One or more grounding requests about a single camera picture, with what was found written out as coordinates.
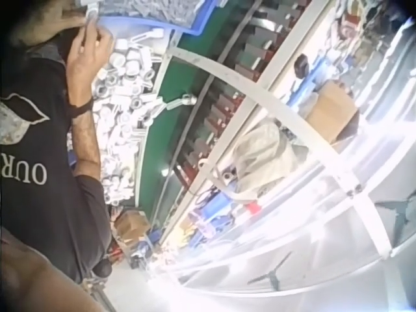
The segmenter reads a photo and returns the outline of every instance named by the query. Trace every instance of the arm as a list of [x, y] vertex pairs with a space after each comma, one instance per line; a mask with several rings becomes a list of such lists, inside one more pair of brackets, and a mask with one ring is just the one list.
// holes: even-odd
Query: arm
[[77, 156], [74, 175], [86, 175], [99, 180], [101, 160], [91, 112], [86, 112], [72, 120], [72, 145]]
[[[80, 29], [68, 54], [66, 81], [70, 105], [73, 107], [82, 107], [91, 100], [92, 81], [100, 68], [108, 62], [112, 52], [114, 40], [111, 33], [98, 29], [96, 22], [96, 19], [92, 19], [86, 27]], [[99, 180], [101, 163], [91, 112], [72, 120], [72, 144], [78, 158], [75, 176], [86, 175]]]

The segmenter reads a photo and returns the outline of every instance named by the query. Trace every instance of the fingers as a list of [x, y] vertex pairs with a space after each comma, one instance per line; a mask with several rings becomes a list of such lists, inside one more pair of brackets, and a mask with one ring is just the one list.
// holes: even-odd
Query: fingers
[[112, 49], [112, 46], [114, 44], [114, 39], [112, 37], [111, 32], [109, 32], [108, 30], [106, 30], [103, 27], [98, 27], [97, 29], [98, 34], [100, 35], [101, 39], [99, 41], [99, 45]]
[[83, 40], [85, 37], [85, 27], [81, 27], [79, 29], [78, 35], [73, 39], [70, 53], [68, 54], [68, 63], [73, 62], [77, 57], [81, 50], [81, 46], [83, 44]]
[[84, 53], [86, 55], [94, 55], [96, 49], [98, 31], [97, 18], [92, 18], [86, 26]]

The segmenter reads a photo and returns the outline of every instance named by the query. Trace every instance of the wrist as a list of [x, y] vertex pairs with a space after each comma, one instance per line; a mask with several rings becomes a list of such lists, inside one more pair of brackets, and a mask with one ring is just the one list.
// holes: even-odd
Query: wrist
[[78, 94], [68, 92], [68, 98], [70, 101], [70, 105], [75, 107], [82, 107], [91, 100], [92, 92], [91, 90], [79, 92]]

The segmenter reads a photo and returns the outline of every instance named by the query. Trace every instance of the blue crate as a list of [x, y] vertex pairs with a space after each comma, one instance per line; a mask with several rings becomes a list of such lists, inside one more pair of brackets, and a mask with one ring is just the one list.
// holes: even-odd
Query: blue crate
[[157, 21], [156, 19], [149, 18], [136, 18], [130, 16], [102, 16], [99, 19], [100, 23], [102, 23], [103, 25], [115, 25], [118, 23], [147, 25], [152, 27], [161, 27], [164, 29], [173, 29], [175, 31], [180, 31], [185, 34], [199, 36], [203, 32], [205, 26], [207, 25], [208, 19], [213, 13], [217, 2], [218, 0], [206, 0], [204, 4], [201, 6], [198, 14], [196, 15], [192, 27], [189, 29], [182, 26], [169, 24], [164, 21]]

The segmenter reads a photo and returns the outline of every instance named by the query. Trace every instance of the sleeve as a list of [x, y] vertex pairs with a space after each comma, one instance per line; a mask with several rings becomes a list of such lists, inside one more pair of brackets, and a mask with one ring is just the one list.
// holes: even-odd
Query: sleeve
[[109, 246], [111, 241], [110, 214], [104, 200], [103, 185], [87, 175], [78, 175], [75, 180], [81, 193], [83, 193], [88, 209], [96, 221], [97, 230], [103, 244]]

